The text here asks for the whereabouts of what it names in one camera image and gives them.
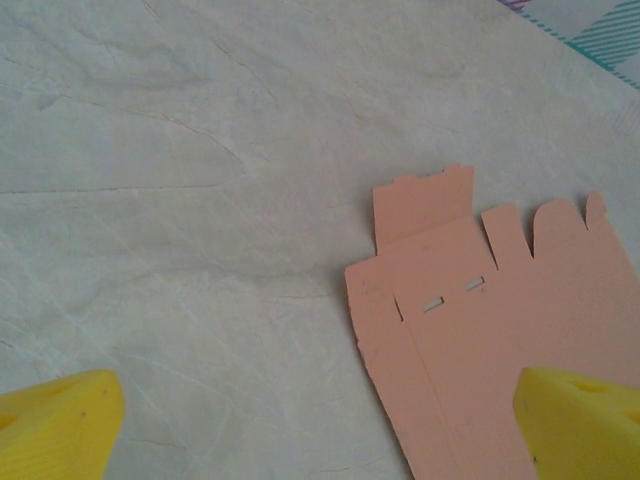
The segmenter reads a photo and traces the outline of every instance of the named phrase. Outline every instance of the teal striped fabric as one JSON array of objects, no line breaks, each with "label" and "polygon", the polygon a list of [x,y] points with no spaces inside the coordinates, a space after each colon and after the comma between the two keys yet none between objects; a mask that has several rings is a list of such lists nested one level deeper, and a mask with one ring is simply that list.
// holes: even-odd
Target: teal striped fabric
[{"label": "teal striped fabric", "polygon": [[640,52],[640,0],[619,3],[569,43],[610,67],[633,57]]},{"label": "teal striped fabric", "polygon": [[499,1],[640,90],[640,0],[622,1],[604,15],[604,0]]}]

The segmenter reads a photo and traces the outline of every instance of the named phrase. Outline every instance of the white tablecloth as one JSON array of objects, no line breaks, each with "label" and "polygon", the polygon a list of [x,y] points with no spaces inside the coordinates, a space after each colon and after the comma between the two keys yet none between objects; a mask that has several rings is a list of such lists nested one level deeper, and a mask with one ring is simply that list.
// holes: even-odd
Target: white tablecloth
[{"label": "white tablecloth", "polygon": [[494,0],[0,23],[0,391],[115,369],[107,479],[408,477],[342,276],[394,176],[475,165],[524,217],[600,189],[640,266],[640,94]]}]

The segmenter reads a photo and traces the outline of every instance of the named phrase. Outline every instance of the pink cardboard cutout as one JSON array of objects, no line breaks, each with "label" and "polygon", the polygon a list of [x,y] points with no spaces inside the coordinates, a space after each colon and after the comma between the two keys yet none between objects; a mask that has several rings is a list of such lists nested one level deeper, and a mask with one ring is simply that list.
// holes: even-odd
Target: pink cardboard cutout
[{"label": "pink cardboard cutout", "polygon": [[473,168],[373,190],[377,255],[345,272],[367,372],[416,479],[534,479],[512,397],[553,366],[640,383],[640,283],[589,195],[472,214]]}]

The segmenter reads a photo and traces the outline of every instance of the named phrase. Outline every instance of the cardboard flap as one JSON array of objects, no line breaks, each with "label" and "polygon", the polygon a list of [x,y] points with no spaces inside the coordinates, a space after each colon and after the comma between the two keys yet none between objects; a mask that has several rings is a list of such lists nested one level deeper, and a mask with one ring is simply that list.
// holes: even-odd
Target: cardboard flap
[{"label": "cardboard flap", "polygon": [[591,192],[587,197],[586,207],[587,228],[591,230],[599,221],[607,216],[607,206],[600,192]]},{"label": "cardboard flap", "polygon": [[545,203],[533,218],[533,254],[536,258],[586,232],[586,225],[567,199]]},{"label": "cardboard flap", "polygon": [[498,270],[532,260],[518,207],[513,203],[482,212],[482,223]]},{"label": "cardboard flap", "polygon": [[378,254],[416,233],[472,214],[473,168],[454,165],[438,175],[407,175],[373,189]]},{"label": "cardboard flap", "polygon": [[384,259],[372,257],[347,267],[347,295],[358,346],[375,349],[380,335],[402,321],[395,305]]}]

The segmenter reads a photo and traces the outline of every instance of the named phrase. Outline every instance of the white table surface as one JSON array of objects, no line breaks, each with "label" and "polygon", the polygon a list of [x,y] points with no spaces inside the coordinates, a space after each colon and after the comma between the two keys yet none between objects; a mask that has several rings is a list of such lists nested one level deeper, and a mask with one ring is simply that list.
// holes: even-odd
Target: white table surface
[{"label": "white table surface", "polygon": [[115,369],[107,479],[408,478],[345,303],[370,188],[599,189],[640,267],[639,152],[640,92],[494,0],[0,0],[0,391]]}]

